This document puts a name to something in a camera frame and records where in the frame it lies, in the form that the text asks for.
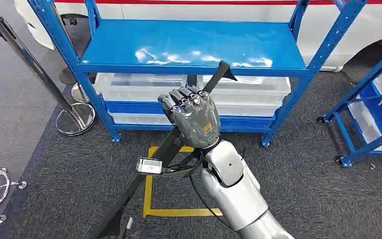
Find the red stripe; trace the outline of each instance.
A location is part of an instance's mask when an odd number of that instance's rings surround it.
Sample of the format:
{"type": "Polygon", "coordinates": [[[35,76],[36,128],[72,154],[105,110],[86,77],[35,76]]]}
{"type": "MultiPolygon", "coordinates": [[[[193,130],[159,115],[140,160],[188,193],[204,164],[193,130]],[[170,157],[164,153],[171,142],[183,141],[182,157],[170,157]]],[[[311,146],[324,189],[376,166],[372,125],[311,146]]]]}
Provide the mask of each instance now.
{"type": "MultiPolygon", "coordinates": [[[[84,3],[84,0],[55,0],[55,2],[84,3]]],[[[169,4],[169,5],[295,5],[297,0],[96,0],[96,3],[116,4],[169,4]]],[[[332,5],[332,0],[312,0],[310,5],[332,5]]],[[[382,4],[382,0],[369,0],[368,4],[382,4]]]]}

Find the caster wheel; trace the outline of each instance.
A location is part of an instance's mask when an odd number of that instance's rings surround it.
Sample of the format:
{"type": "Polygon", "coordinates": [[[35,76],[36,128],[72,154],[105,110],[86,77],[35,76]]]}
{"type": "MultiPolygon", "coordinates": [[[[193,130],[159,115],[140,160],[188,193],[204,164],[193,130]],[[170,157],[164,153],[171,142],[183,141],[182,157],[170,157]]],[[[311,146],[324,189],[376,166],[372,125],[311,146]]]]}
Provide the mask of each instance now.
{"type": "Polygon", "coordinates": [[[3,222],[5,222],[5,220],[6,220],[6,216],[5,216],[4,214],[2,214],[2,215],[0,216],[0,224],[2,224],[3,222]]]}
{"type": "Polygon", "coordinates": [[[343,164],[342,160],[340,159],[340,156],[336,156],[336,157],[335,157],[335,162],[336,162],[337,164],[339,164],[339,165],[342,165],[342,164],[343,164]]]}
{"type": "Polygon", "coordinates": [[[322,124],[322,123],[325,123],[326,121],[324,120],[324,117],[323,116],[320,116],[317,118],[317,123],[319,124],[322,124]]]}
{"type": "Polygon", "coordinates": [[[24,189],[25,187],[27,187],[27,182],[25,182],[25,181],[22,181],[22,182],[18,185],[18,188],[19,188],[19,189],[24,189]]]}

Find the robotic arm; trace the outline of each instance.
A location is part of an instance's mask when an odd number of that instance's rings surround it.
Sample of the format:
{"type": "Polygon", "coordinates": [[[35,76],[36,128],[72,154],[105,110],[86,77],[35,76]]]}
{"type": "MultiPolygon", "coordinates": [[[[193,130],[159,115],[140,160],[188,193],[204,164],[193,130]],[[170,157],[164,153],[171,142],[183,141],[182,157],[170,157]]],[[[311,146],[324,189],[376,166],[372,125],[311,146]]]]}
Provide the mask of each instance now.
{"type": "Polygon", "coordinates": [[[270,213],[247,163],[231,143],[219,139],[219,114],[209,94],[222,76],[235,79],[225,62],[219,69],[203,90],[182,87],[159,101],[184,144],[203,153],[209,166],[201,170],[200,179],[231,228],[242,239],[292,239],[270,213]]]}

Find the yellow floor tape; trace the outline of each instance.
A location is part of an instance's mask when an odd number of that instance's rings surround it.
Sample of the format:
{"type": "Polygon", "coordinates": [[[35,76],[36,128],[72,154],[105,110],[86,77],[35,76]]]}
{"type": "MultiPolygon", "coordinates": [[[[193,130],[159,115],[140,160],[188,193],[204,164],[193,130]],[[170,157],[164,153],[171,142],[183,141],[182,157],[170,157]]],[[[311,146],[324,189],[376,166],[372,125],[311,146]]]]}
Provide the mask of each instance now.
{"type": "MultiPolygon", "coordinates": [[[[156,151],[157,146],[151,146],[149,148],[148,157],[151,158],[156,151]]],[[[180,152],[192,152],[194,148],[184,146],[180,149],[180,152]]],[[[151,208],[151,196],[153,190],[153,176],[146,176],[146,185],[144,188],[144,205],[143,205],[143,217],[146,216],[158,216],[158,217],[207,217],[213,216],[213,214],[207,208],[193,208],[193,209],[152,209],[151,208]]],[[[212,209],[218,216],[222,216],[222,213],[218,208],[212,209]]]]}

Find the gray carpet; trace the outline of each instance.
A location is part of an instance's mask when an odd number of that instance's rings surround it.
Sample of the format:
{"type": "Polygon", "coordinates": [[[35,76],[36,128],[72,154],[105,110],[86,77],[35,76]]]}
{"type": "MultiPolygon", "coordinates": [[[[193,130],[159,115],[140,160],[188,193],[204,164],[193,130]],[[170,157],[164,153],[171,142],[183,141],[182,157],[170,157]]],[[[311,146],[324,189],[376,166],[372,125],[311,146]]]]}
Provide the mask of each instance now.
{"type": "MultiPolygon", "coordinates": [[[[315,122],[350,87],[344,73],[318,74],[269,148],[260,147],[258,135],[222,135],[239,152],[246,148],[270,210],[297,239],[382,239],[382,157],[339,167],[334,156],[345,152],[342,140],[315,122]]],[[[22,176],[29,186],[16,190],[5,209],[0,239],[86,239],[133,179],[136,158],[166,135],[124,131],[115,144],[98,122],[84,135],[63,137],[55,132],[54,116],[22,176]]],[[[140,239],[237,238],[214,217],[143,219],[143,191],[126,210],[140,239]]],[[[203,204],[187,179],[157,178],[152,208],[203,204]]]]}

